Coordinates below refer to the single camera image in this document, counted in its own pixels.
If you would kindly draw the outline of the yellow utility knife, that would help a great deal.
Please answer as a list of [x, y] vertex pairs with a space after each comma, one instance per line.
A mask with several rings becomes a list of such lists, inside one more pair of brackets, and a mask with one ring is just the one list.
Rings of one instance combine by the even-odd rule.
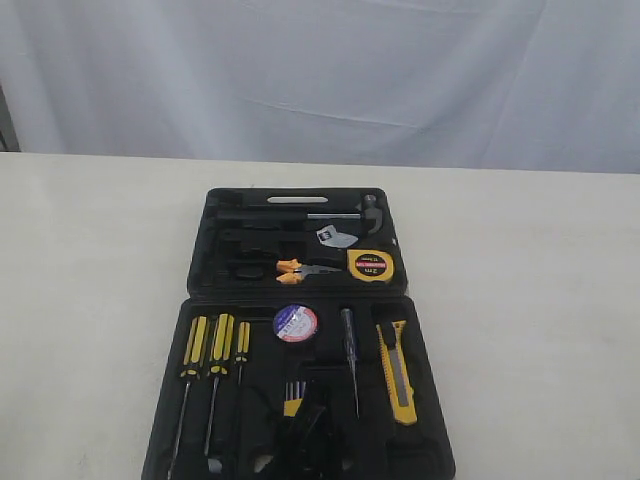
[[405, 326], [405, 320], [398, 320], [377, 324], [376, 330], [393, 418], [400, 425], [410, 426], [417, 423], [418, 417], [402, 347]]

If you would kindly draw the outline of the PVC insulating tape roll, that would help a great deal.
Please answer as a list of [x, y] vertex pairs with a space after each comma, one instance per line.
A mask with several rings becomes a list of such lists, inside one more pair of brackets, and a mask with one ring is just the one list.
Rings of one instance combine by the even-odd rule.
[[290, 304], [281, 308], [274, 316], [274, 334], [286, 343], [302, 343], [317, 332], [319, 320], [309, 307]]

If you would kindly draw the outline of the black plastic tool case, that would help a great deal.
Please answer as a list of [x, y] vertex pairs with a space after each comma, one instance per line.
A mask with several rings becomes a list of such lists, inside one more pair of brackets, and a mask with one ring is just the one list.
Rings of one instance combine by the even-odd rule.
[[205, 199], [146, 479], [451, 479], [387, 196]]

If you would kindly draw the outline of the yellow tape measure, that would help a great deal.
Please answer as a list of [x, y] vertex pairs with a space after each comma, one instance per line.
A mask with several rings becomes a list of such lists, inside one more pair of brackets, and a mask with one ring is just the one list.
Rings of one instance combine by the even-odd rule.
[[368, 283], [389, 283], [395, 271], [394, 260], [389, 253], [369, 249], [348, 249], [347, 267], [354, 278]]

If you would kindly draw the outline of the orange black pliers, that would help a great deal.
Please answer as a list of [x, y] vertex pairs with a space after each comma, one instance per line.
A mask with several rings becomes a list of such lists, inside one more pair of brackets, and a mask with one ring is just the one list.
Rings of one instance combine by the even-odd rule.
[[306, 264], [298, 259], [239, 259], [229, 261], [225, 272], [235, 281], [266, 285], [296, 285], [302, 283], [307, 277], [342, 273], [343, 269]]

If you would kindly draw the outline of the hex key set yellow holder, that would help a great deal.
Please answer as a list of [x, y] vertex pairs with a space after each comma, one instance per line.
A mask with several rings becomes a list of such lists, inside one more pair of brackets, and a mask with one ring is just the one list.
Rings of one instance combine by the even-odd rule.
[[296, 380], [285, 384], [283, 416], [293, 418], [300, 408], [306, 391], [306, 381]]

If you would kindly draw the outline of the small yellow black screwdriver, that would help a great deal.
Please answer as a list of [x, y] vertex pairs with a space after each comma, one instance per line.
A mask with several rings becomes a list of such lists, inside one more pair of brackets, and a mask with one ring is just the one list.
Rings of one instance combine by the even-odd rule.
[[250, 332], [251, 324], [249, 322], [242, 321], [238, 327], [236, 352], [234, 355], [238, 386], [241, 386], [242, 384], [243, 370], [249, 361]]

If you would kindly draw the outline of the large yellow black screwdriver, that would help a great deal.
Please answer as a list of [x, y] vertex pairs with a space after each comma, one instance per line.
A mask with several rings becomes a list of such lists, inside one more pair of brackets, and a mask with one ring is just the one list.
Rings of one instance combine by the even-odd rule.
[[179, 454], [181, 437], [183, 432], [184, 419], [189, 399], [191, 386], [201, 373], [203, 358], [206, 350], [207, 335], [209, 331], [209, 320], [206, 316], [195, 317], [190, 326], [189, 336], [185, 347], [182, 366], [179, 371], [179, 378], [185, 381], [182, 402], [174, 436], [171, 460], [167, 471], [167, 479], [172, 479]]

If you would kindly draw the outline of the clear voltage tester screwdriver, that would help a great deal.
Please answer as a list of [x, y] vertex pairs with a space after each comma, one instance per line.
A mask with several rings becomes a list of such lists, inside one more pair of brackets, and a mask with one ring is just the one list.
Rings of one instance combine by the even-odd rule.
[[358, 356], [356, 352], [356, 335], [353, 324], [353, 311], [349, 308], [342, 308], [340, 310], [340, 317], [342, 319], [345, 331], [344, 345], [347, 362], [351, 371], [352, 383], [353, 383], [353, 396], [355, 403], [356, 417], [359, 417], [359, 391], [357, 381], [357, 361]]

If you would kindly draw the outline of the middle yellow black screwdriver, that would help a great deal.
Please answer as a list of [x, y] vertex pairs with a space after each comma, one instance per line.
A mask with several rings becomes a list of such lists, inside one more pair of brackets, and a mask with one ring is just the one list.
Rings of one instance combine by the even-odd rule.
[[216, 397], [221, 379], [229, 373], [229, 361], [233, 343], [235, 317], [229, 313], [221, 313], [214, 322], [211, 345], [206, 356], [206, 374], [212, 381], [209, 415], [204, 440], [204, 455], [208, 456], [211, 448]]

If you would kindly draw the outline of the silver adjustable wrench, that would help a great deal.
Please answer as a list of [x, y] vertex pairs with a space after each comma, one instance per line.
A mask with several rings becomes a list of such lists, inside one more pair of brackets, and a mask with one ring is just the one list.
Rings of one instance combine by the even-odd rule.
[[357, 236], [340, 232], [334, 225], [316, 231], [227, 228], [221, 231], [219, 238], [221, 241], [238, 241], [255, 247], [291, 242], [338, 249], [351, 247], [359, 241]]

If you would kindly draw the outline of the claw hammer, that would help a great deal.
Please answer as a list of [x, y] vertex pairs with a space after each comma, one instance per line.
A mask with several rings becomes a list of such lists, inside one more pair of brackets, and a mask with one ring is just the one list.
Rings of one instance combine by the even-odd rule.
[[216, 216], [224, 221], [256, 221], [256, 222], [296, 222], [306, 220], [361, 220], [373, 234], [383, 225], [383, 211], [377, 205], [377, 197], [364, 195], [355, 206], [354, 211], [307, 211], [296, 209], [257, 208], [257, 209], [223, 209]]

